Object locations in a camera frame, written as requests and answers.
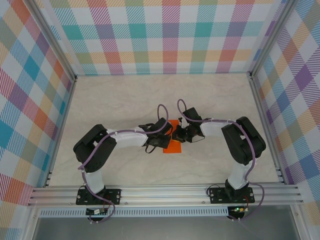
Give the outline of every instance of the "metal extrusion beam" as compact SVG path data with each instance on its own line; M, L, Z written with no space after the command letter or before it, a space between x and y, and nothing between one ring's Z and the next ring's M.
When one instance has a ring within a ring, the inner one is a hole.
M302 196L296 185L283 183L261 183L265 190L263 205L299 205L303 203ZM236 206L237 204L210 204L206 194L209 185L147 185L147 186L106 186L122 189L119 207L199 207L199 206ZM262 190L258 186L253 189L255 203L262 198ZM35 188L31 196L31 208L97 208L99 205L76 205L79 186L57 186Z
M24 0L23 1L30 13L32 14L33 18L36 20L37 24L39 25L41 32L45 36L46 40L48 41L49 45L53 49L54 53L56 54L58 60L62 64L65 72L68 74L69 78L73 81L76 80L76 73L72 69L65 53L61 49L58 40L56 39L54 33L52 32L50 26L48 25L45 17L43 16L40 8L35 3L34 0Z
M287 0L285 6L283 7L282 13L279 16L278 20L276 21L273 30L271 31L269 38L262 49L253 69L251 71L252 75L255 76L263 64L265 63L272 47L274 46L275 42L278 40L282 30L284 29L291 13L295 9L296 5L298 4L299 0Z

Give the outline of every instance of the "orange cloth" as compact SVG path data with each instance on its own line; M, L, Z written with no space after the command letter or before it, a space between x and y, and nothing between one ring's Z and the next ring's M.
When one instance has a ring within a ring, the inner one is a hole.
M169 120L169 122L171 123L171 125L173 126L172 133L176 130L177 125L179 125L179 121L178 120ZM168 145L167 149L163 149L163 153L164 154L180 154L182 152L181 150L181 142L179 141L175 141L175 140L170 140L170 143Z

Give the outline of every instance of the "aluminum frame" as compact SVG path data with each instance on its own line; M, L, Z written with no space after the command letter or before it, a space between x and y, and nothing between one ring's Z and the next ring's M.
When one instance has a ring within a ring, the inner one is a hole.
M76 80L77 74L72 69L65 53L62 51L58 40L56 39L54 33L52 32L50 26L48 25L45 17L43 16L41 10L39 9L38 5L35 3L34 0L23 0L24 4L30 11L31 15L39 25L41 32L45 36L46 40L48 41L49 45L51 46L52 50L56 54L58 60L62 64L65 72L68 74L69 78Z
M262 122L263 130L268 142L269 149L271 151L274 164L276 167L278 167L276 169L279 169L279 171L282 172L285 168L282 162L280 161L280 153L278 151L275 140L271 135L272 131L268 123L266 112L264 111L264 108L262 106L262 98L259 94L259 90L255 81L255 78L250 72L247 73L247 78L251 87L251 91L252 91L252 95L253 95L256 107L259 112L260 120ZM285 184L289 184L288 177L285 174L281 174L281 177ZM303 240L311 240L312 238L307 228L308 219L306 216L305 207L303 205L290 205L290 207L291 207L293 219L294 219L296 228L298 230L298 233L300 235L300 238Z
M296 185L284 183L261 183L265 190L263 205L299 205L302 196ZM108 189L121 189L119 207L199 207L199 206L238 206L236 203L211 204L206 194L210 184L191 185L144 185L125 186L110 185ZM262 197L260 187L252 185L255 203L259 204ZM31 196L31 208L81 208L76 205L80 186L49 186L35 188ZM102 208L102 205L85 205L83 208Z
M41 183L41 185L44 186L44 187L48 186L47 181L49 179L49 176L52 174L52 171L53 171L55 163L56 163L60 142L61 142L64 130L65 130L67 117L68 117L68 113L69 113L69 110L70 110L72 98L73 98L74 93L75 93L76 85L77 85L77 79L75 79L74 82L72 83L71 90L70 90L70 96L69 96L68 102L66 104L66 108L65 108L65 112L64 112L64 115L63 115L63 118L62 118L60 131L58 132L58 136L56 138L56 143L55 143L55 146L54 146L52 157L51 157L51 160L49 162L49 168L45 172L46 178Z
M265 63L272 47L274 46L275 42L278 40L282 30L285 27L286 22L288 21L291 13L295 9L296 5L298 4L299 0L287 0L285 6L283 7L282 13L279 16L278 20L276 21L273 30L271 31L265 46L263 47L255 65L253 66L251 73L252 76L255 76L257 72L261 69L263 64Z

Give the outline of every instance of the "plaid wall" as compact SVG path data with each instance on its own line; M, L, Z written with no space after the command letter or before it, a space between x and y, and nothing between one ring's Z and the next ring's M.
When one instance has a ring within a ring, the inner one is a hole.
M300 0L257 74L281 162L320 235L320 1Z
M285 5L286 5L286 2L287 0L281 0L281 3L278 7L278 9L276 10L276 13L274 14L273 18L272 18L272 21L267 29L267 31L265 32L264 36L263 36L263 39L259 45L259 48L258 50L256 51L255 55L254 55L254 58L253 58L253 61L250 65L250 68L249 68L249 71L251 72L252 69L254 68L257 60L258 60L258 57L260 56L260 53L262 51L262 49L265 47L266 43L268 42L269 40L269 36L271 34L271 32L273 31L273 29L275 28L276 26L276 22L278 20L278 18L280 17Z
M0 1L0 240L17 239L72 82L22 0Z
M270 9L280 3L50 0L52 16L44 8L48 1L37 3L73 68L86 75L247 72L268 29L264 23L272 20Z

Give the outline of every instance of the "marble surface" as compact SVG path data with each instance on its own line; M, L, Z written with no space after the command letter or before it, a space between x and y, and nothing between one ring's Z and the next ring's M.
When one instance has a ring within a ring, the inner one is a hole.
M129 129L157 121L164 104L169 119L177 119L177 100L195 107L202 118L248 117L266 140L254 98L244 73L81 76L75 87L62 140L50 180L51 186L81 185L80 163L73 146L96 124ZM106 185L224 183L234 160L223 137L183 143L182 153L151 154L144 147L115 150L102 168ZM267 148L249 176L252 182L277 182Z

